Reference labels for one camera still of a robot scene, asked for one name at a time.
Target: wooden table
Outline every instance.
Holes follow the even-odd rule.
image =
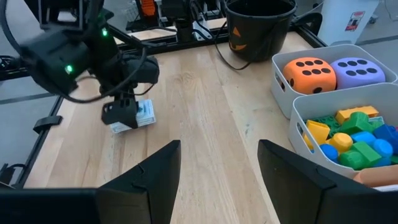
[[[211,21],[210,26],[219,27],[223,21]],[[148,39],[165,33],[152,30],[135,36]],[[281,52],[309,48],[290,32]],[[228,44],[220,44],[220,50],[233,65],[245,63]],[[58,112],[63,121],[49,132],[25,187],[98,187],[171,140],[181,139],[172,223],[278,223],[257,161],[259,139],[292,149],[289,121],[271,94],[270,61],[232,71],[214,46],[156,58],[159,82],[145,96],[153,101],[155,124],[113,134],[101,122],[104,101],[77,105],[64,100]],[[98,84],[85,80],[73,96],[97,94]]]

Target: white storage bin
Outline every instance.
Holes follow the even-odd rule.
[[[353,178],[358,171],[341,166],[326,158],[306,127],[304,120],[335,115],[338,110],[359,106],[373,106],[388,125],[398,126],[398,85],[378,83],[368,86],[336,90],[328,93],[300,96],[293,102],[290,119],[289,139],[296,153],[327,169]],[[302,132],[307,134],[313,145],[312,153],[304,142]]]
[[[292,112],[292,104],[294,99],[299,96],[305,96],[304,94],[298,93],[290,87],[282,74],[284,67],[292,60],[301,57],[316,57],[325,60],[328,63],[332,63],[338,59],[345,57],[358,57],[374,62],[376,65],[383,69],[386,74],[386,82],[395,83],[398,78],[397,75],[379,60],[374,58],[372,55],[367,53],[361,47],[352,44],[343,44],[332,47],[321,47],[317,49],[303,50],[299,52],[292,52],[286,54],[276,54],[272,58],[272,68],[275,72],[275,77],[272,79],[271,91],[274,95],[280,109],[286,118],[290,118]],[[285,85],[285,91],[280,86],[280,82]]]

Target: purple foam die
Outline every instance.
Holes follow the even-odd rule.
[[[383,70],[363,58],[341,58],[331,64],[336,73],[337,90],[386,81]]]

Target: yellow toy block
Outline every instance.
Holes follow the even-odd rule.
[[[358,108],[337,111],[336,114],[337,122],[339,122],[340,125],[342,125],[344,121],[349,120],[349,116],[351,116],[351,114],[354,112],[366,113],[370,118],[374,118],[379,115],[379,112],[373,106],[362,106]]]
[[[348,151],[353,145],[353,139],[346,133],[336,133],[331,139],[326,141],[326,144],[334,146],[338,154]]]
[[[330,128],[326,124],[322,124],[316,121],[307,121],[307,128],[310,131],[311,135],[315,139],[315,141],[321,145],[325,143],[326,139],[328,138]],[[304,134],[304,141],[307,144],[309,149],[313,149],[313,146],[306,134]]]

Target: jack-o'-lantern face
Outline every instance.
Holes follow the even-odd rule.
[[[241,43],[241,34],[239,33],[238,29],[234,27],[234,30],[232,31],[232,35],[229,37],[229,47],[231,47],[232,50],[243,50],[247,44],[233,44],[234,43]]]

